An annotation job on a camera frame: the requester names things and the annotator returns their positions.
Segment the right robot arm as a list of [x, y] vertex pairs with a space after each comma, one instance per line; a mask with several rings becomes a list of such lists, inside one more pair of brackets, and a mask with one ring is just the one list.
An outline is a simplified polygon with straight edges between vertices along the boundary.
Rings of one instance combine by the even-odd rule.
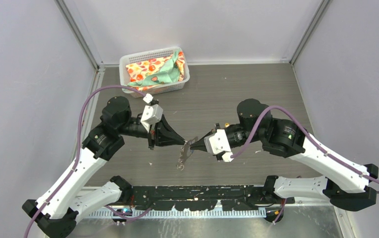
[[300, 162], [320, 173], [316, 178], [268, 176], [262, 197], [271, 204], [290, 197], [305, 197], [354, 212], [375, 205], [377, 191], [369, 184], [378, 177], [376, 165], [356, 164], [331, 152], [293, 120], [274, 118], [259, 100], [241, 101], [237, 114], [238, 124], [223, 128], [217, 125], [193, 143], [191, 149], [230, 162], [235, 157], [233, 148], [260, 141], [263, 151]]

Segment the metal key organizer plate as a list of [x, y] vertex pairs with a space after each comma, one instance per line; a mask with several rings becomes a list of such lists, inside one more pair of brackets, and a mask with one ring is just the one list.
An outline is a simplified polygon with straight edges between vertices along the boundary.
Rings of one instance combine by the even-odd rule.
[[180, 150], [180, 156], [176, 164], [177, 170], [182, 171], [184, 169], [186, 160], [193, 154], [193, 150], [191, 150], [190, 146], [196, 141], [198, 141], [198, 136], [186, 141], [182, 146]]

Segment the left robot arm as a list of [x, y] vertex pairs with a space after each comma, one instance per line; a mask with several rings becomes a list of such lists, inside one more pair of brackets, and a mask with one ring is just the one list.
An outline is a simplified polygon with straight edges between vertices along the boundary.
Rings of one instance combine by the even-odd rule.
[[65, 238], [87, 215], [111, 204], [128, 204], [133, 188], [120, 176], [104, 186], [77, 198], [89, 179], [124, 146], [124, 137], [143, 138], [148, 147], [184, 145], [182, 138], [168, 124], [163, 109], [151, 96], [137, 117], [131, 115], [127, 98], [112, 97], [102, 110], [100, 123], [79, 146], [76, 158], [56, 183], [36, 200], [26, 200], [22, 208], [41, 231], [51, 238]]

